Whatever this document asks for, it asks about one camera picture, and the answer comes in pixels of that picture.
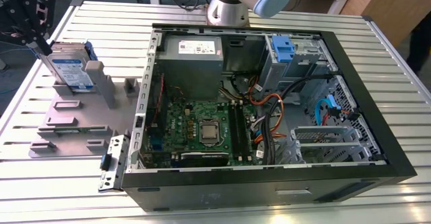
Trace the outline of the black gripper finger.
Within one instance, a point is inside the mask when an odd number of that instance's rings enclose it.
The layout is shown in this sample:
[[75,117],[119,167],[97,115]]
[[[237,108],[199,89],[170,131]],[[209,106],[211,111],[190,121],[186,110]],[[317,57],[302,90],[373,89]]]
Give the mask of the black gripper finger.
[[33,43],[33,39],[21,33],[14,33],[11,34],[11,43],[19,46],[29,46]]
[[53,53],[51,45],[47,43],[49,30],[54,25],[57,0],[26,0],[26,13],[34,35],[31,36],[38,44],[41,53]]

